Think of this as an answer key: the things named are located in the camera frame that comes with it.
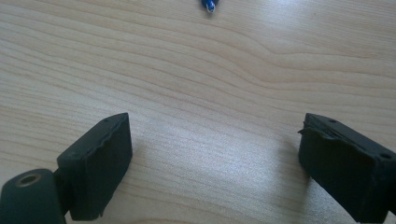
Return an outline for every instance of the cylindrical hole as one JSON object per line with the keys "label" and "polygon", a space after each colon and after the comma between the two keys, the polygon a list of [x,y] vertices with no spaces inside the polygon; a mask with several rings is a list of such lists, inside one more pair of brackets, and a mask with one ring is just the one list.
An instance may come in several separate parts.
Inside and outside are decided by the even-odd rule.
{"label": "cylindrical hole", "polygon": [[37,182],[41,178],[40,174],[30,174],[21,177],[17,181],[17,187],[24,188],[33,185],[35,182]]}
{"label": "cylindrical hole", "polygon": [[382,158],[385,158],[385,159],[391,159],[392,157],[389,155],[389,154],[386,154],[386,153],[381,153],[381,154],[379,154]]}

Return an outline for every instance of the wood grain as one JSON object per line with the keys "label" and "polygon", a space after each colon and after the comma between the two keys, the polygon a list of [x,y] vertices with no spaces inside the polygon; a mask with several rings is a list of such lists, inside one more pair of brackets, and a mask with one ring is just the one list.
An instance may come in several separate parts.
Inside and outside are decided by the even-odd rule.
{"label": "wood grain", "polygon": [[395,11],[0,0],[0,184],[55,170],[97,121],[128,112],[133,163],[92,223],[355,223],[300,167],[297,132],[317,113],[395,150]]}

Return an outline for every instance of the blue pen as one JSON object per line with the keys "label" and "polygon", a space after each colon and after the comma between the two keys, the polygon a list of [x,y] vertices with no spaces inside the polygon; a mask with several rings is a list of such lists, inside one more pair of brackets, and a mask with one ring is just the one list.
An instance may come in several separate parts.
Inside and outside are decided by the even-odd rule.
{"label": "blue pen", "polygon": [[202,6],[204,6],[208,12],[213,13],[216,9],[216,4],[219,0],[202,0]]}

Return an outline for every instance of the wooden table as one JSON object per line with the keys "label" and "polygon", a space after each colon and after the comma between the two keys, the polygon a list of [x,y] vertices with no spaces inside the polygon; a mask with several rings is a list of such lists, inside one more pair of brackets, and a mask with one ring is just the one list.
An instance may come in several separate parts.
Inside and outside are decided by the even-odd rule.
{"label": "wooden table", "polygon": [[0,2],[1,185],[130,115],[91,223],[355,223],[297,160],[304,114],[396,149],[395,1]]}

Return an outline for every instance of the light wooden surface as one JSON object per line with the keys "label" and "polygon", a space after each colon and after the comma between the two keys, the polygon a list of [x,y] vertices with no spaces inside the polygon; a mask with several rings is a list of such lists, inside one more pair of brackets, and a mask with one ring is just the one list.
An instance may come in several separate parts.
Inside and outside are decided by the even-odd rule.
{"label": "light wooden surface", "polygon": [[393,0],[0,2],[1,185],[130,115],[92,223],[355,223],[299,165],[304,114],[396,149]]}

